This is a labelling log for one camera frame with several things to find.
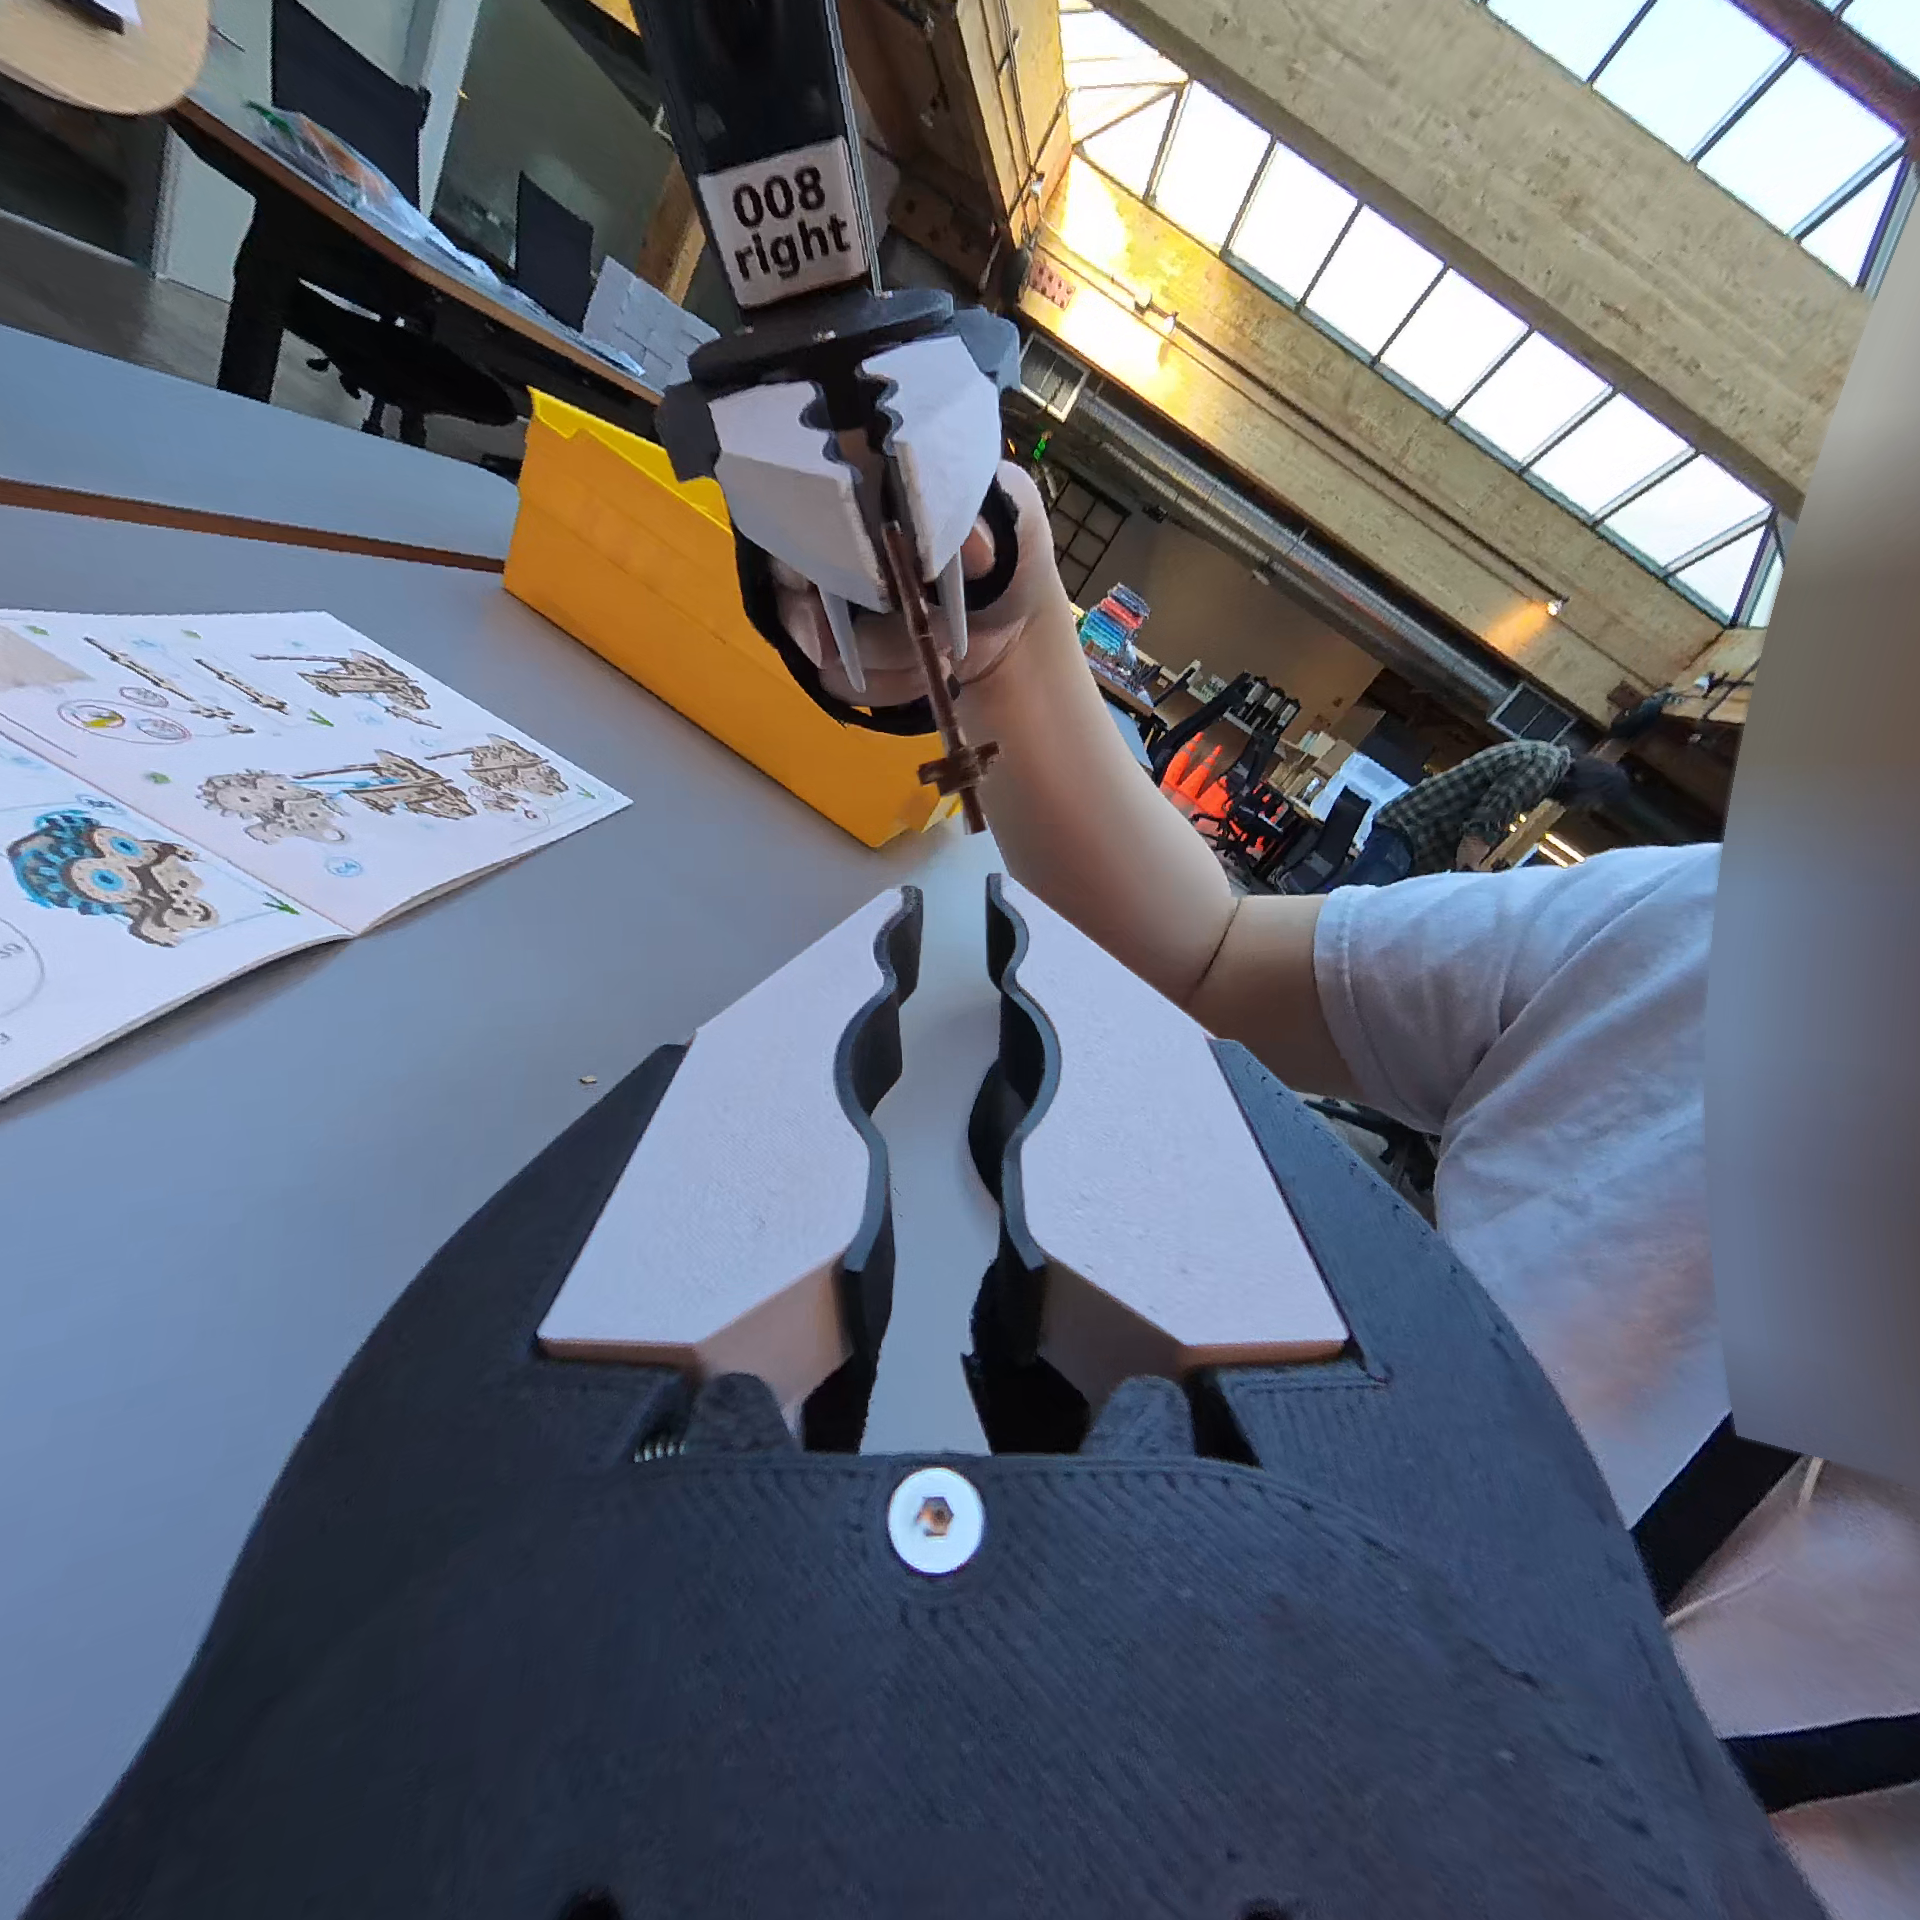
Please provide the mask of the round wooden table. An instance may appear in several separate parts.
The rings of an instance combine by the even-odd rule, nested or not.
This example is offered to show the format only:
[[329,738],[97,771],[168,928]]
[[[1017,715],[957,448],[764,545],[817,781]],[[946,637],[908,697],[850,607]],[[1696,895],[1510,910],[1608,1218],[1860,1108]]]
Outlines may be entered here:
[[67,108],[176,108],[207,57],[207,1],[4,1],[2,72]]

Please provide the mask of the person's right hand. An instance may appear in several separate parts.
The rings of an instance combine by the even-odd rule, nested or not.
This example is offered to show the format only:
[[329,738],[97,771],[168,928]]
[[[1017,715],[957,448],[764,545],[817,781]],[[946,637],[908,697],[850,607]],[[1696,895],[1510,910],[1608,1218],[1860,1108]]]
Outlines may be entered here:
[[[899,611],[850,611],[862,682],[837,650],[822,588],[794,566],[757,556],[768,597],[757,618],[783,646],[793,678],[849,725],[933,732],[927,682]],[[1065,732],[1097,710],[1052,551],[1041,491],[1017,463],[1000,463],[963,547],[968,642],[940,657],[968,717],[1013,717],[1019,732]]]

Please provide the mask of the stack of white boxes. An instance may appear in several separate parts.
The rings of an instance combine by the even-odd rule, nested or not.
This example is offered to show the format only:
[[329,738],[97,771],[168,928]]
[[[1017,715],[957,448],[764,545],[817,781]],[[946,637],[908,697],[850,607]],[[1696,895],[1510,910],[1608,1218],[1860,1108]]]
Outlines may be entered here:
[[714,341],[718,330],[641,280],[609,252],[598,263],[581,338],[628,366],[650,388],[665,392],[686,379],[686,362]]

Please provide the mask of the person's white t-shirt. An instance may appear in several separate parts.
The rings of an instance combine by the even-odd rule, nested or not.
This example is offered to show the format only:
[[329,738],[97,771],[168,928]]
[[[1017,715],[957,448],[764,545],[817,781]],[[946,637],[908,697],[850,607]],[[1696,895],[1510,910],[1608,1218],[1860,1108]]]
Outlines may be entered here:
[[1524,1338],[1639,1523],[1727,1416],[1795,1463],[1681,1579],[1669,1646],[1720,1736],[1916,1730],[1916,1426],[1843,1413],[1853,1299],[1737,1297],[1709,1177],[1718,842],[1344,885],[1314,921],[1323,1018],[1361,1100],[1438,1136],[1439,1231]]

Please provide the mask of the silver ventilation duct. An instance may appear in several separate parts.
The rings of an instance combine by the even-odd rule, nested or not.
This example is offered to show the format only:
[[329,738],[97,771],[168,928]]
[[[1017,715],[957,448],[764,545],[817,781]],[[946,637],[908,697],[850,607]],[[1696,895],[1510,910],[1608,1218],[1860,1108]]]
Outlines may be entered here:
[[1331,629],[1408,682],[1481,713],[1516,693],[1522,678],[1436,612],[1417,609],[1361,562],[1295,515],[1260,504],[1159,433],[1095,394],[1075,396],[1052,418],[1067,450],[1178,523],[1234,553],[1249,569],[1312,611]]

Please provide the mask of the grey desk with brown edge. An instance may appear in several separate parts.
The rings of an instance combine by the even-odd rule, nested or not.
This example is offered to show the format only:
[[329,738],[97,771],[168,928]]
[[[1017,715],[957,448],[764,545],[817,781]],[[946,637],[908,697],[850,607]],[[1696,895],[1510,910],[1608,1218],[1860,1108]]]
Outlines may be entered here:
[[2,326],[4,504],[499,571],[484,467]]

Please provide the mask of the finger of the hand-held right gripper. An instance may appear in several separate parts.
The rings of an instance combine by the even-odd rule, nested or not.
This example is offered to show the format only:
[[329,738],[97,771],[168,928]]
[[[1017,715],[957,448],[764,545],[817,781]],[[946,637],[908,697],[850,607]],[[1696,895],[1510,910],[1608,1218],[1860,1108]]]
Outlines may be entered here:
[[882,455],[923,568],[946,568],[998,467],[998,399],[968,345],[895,345],[873,356]]
[[815,383],[714,397],[716,480],[736,534],[847,605],[895,601]]

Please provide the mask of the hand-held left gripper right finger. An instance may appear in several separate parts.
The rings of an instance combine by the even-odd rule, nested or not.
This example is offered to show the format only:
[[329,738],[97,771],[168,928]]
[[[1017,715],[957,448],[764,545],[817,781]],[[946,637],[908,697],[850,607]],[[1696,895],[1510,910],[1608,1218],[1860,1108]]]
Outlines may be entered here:
[[1075,1452],[1127,1379],[1325,1362],[1346,1314],[1206,1027],[1008,872],[996,1056],[968,1117],[998,1207],[965,1371],[991,1452]]

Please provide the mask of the person's right forearm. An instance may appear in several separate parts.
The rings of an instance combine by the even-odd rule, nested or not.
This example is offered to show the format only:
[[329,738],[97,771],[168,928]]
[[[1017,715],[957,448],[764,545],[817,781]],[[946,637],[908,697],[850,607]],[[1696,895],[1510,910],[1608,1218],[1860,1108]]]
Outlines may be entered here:
[[963,710],[1000,749],[985,803],[1022,885],[1295,1089],[1443,1128],[1441,1104],[1391,1091],[1359,1033],[1331,1026],[1314,928],[1333,898],[1236,895],[1116,734],[1062,599],[979,640]]

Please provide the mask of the wooden axle part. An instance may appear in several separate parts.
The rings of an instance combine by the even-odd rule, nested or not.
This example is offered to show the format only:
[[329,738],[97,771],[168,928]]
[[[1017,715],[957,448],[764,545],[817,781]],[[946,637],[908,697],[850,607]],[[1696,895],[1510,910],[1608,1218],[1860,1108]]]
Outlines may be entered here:
[[940,755],[918,768],[918,779],[957,803],[968,833],[983,833],[989,822],[979,788],[998,749],[993,740],[970,741],[955,704],[955,669],[968,642],[963,556],[953,554],[938,573],[935,588],[927,588],[912,534],[893,515],[882,515],[879,528],[884,577],[895,592],[897,611],[925,683],[933,728],[940,740]]

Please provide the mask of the model instruction booklet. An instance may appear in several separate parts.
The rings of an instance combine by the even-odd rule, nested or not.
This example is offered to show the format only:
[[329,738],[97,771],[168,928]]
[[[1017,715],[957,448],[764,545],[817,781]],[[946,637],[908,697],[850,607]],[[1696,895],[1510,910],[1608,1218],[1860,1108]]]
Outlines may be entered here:
[[2,1091],[630,798],[325,611],[2,612]]

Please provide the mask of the wooden background desk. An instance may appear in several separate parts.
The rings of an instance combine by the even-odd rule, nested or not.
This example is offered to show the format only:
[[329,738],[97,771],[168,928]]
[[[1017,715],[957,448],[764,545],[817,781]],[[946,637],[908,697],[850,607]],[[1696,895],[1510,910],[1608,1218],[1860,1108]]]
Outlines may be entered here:
[[288,300],[299,283],[351,297],[424,334],[473,364],[615,420],[641,424],[660,392],[611,362],[578,332],[544,311],[521,310],[503,293],[449,270],[434,252],[407,244],[359,211],[303,179],[243,123],[187,96],[164,123],[202,162],[252,197],[252,220],[232,267],[219,386],[267,399],[273,356],[288,330]]

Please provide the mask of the black office chair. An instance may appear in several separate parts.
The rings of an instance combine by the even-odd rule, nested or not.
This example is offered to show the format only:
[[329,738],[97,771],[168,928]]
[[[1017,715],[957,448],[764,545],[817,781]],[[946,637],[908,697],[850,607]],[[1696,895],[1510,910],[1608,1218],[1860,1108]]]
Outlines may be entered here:
[[[344,205],[415,250],[490,280],[419,207],[420,130],[430,95],[359,53],[303,3],[273,3],[273,108],[291,164]],[[428,416],[477,426],[516,420],[514,396],[400,311],[374,285],[348,287],[346,268],[305,270],[288,297],[290,332],[314,349],[318,371],[368,403],[363,431],[383,433],[389,412],[406,444],[426,442]]]

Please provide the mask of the skylight windows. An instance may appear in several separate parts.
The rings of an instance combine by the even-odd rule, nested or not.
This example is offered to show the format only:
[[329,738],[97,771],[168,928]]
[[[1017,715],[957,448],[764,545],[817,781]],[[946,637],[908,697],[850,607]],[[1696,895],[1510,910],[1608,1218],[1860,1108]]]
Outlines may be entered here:
[[1062,3],[1077,154],[1759,626],[1916,136],[1740,3]]

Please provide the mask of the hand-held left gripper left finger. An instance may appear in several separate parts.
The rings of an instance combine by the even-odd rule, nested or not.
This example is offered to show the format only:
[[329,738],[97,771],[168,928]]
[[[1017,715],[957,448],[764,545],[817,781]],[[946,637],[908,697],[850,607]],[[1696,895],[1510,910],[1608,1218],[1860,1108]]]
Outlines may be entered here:
[[860,1450],[895,1278],[877,1108],[922,936],[922,889],[884,889],[693,1033],[540,1321],[546,1357],[750,1373],[809,1450]]

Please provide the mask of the yellow plastic bin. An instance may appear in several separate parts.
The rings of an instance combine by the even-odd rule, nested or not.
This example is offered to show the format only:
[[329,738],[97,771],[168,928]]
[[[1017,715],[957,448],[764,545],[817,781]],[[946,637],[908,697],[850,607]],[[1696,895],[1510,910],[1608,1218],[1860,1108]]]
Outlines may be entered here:
[[716,482],[682,485],[656,442],[529,397],[508,592],[865,846],[957,814],[918,779],[933,747],[839,725],[757,633]]

